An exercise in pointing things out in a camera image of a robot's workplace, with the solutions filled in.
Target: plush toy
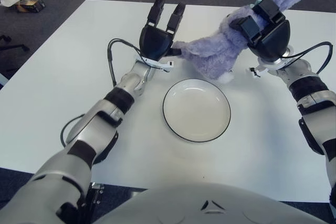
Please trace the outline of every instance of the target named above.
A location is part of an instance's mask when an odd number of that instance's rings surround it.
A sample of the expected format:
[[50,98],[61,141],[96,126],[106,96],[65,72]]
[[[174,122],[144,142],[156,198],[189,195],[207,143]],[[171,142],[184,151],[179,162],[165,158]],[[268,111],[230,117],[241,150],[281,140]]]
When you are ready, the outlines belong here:
[[[273,0],[282,12],[300,0]],[[242,17],[251,16],[262,30],[268,23],[252,10],[253,5],[246,5],[223,19],[219,30],[212,36],[191,42],[177,41],[173,48],[180,48],[180,58],[189,60],[205,77],[222,83],[233,78],[232,67],[243,49],[247,48],[247,40],[240,32],[229,27],[229,24]]]

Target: white bracket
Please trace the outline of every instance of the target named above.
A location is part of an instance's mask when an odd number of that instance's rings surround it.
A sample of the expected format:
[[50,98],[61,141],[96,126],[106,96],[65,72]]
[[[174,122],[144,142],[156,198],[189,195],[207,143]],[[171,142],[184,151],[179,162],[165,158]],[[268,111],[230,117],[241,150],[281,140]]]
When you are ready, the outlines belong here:
[[[293,48],[288,45],[286,52],[283,57],[287,57],[290,55],[290,52],[293,51]],[[261,77],[262,74],[267,73],[269,70],[276,71],[280,68],[286,66],[289,62],[291,62],[293,58],[279,58],[274,62],[265,61],[258,57],[259,65],[256,68],[249,68],[249,71],[253,73],[253,77]]]
[[137,61],[145,62],[149,66],[151,66],[153,68],[159,68],[160,70],[163,70],[165,72],[170,72],[170,70],[174,67],[174,62],[173,61],[168,61],[167,63],[160,63],[158,61],[151,60],[151,59],[148,59],[148,58],[145,58],[145,57],[141,58],[139,55],[135,55],[135,58],[136,58]]

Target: black cable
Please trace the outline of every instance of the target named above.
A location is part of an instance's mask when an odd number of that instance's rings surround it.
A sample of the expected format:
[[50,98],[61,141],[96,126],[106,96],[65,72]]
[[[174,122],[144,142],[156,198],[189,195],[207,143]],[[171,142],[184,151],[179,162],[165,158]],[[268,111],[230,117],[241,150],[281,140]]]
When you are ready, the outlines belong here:
[[108,62],[109,62],[109,68],[110,68],[110,73],[111,73],[111,78],[112,78],[112,84],[113,84],[113,86],[117,85],[117,82],[115,80],[115,75],[114,75],[114,71],[113,71],[113,64],[112,64],[112,45],[114,43],[117,43],[117,42],[123,43],[124,45],[133,48],[138,53],[138,55],[140,56],[140,58],[143,61],[143,63],[145,63],[148,67],[155,68],[155,69],[161,69],[161,68],[157,68],[157,67],[153,67],[153,66],[149,65],[146,62],[146,60],[143,58],[140,49],[137,48],[135,45],[129,43],[128,41],[126,41],[124,39],[114,38],[114,39],[110,40],[110,42],[109,42],[109,44],[107,46],[107,59],[108,59]]
[[66,125],[64,125],[64,127],[62,128],[62,130],[61,130],[61,134],[60,134],[60,139],[61,139],[61,144],[63,145],[63,147],[66,146],[66,143],[65,143],[65,141],[64,141],[64,131],[65,131],[66,127],[67,127],[70,123],[72,123],[74,120],[79,119],[79,118],[82,118],[84,115],[85,115],[85,114],[82,114],[82,115],[79,115],[79,116],[76,117],[76,118],[71,119],[71,120],[70,120],[69,122],[67,122]]
[[296,62],[298,59],[302,58],[304,55],[306,55],[310,51],[312,51],[312,50],[314,50],[314,49],[316,49],[318,47],[321,47],[321,46],[329,46],[329,52],[328,52],[327,58],[325,59],[324,63],[322,64],[322,66],[320,67],[320,69],[316,72],[317,74],[319,74],[320,72],[322,72],[322,70],[328,65],[329,61],[331,60],[333,45],[329,41],[324,41],[324,42],[318,43],[315,46],[312,46],[311,48],[308,48],[307,50],[302,51],[302,52],[300,52],[300,53],[298,53],[296,55],[287,56],[287,57],[282,57],[281,56],[282,59],[289,59],[289,58],[295,58],[295,57],[297,57],[290,64],[284,66],[284,68],[292,65],[294,62]]

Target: purple plush toy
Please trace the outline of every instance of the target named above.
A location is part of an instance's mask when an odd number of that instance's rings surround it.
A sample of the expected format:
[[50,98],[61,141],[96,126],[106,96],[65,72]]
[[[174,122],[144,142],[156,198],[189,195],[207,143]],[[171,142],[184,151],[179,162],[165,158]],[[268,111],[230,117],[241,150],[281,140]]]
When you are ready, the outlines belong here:
[[[290,8],[300,0],[273,0],[280,11]],[[233,78],[232,67],[243,49],[247,48],[247,40],[240,32],[233,30],[229,24],[237,18],[251,16],[262,30],[268,23],[252,10],[253,5],[246,5],[224,18],[216,34],[191,42],[177,41],[174,48],[180,48],[184,58],[193,63],[195,68],[213,80],[229,82]]]

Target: plate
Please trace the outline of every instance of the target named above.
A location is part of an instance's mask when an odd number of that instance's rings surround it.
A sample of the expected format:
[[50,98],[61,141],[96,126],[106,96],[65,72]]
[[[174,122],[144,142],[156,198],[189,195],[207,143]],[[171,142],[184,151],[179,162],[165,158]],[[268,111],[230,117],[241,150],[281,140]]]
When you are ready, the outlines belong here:
[[187,79],[172,86],[163,100],[163,115],[170,129],[191,142],[208,142],[227,129],[230,105],[215,85]]

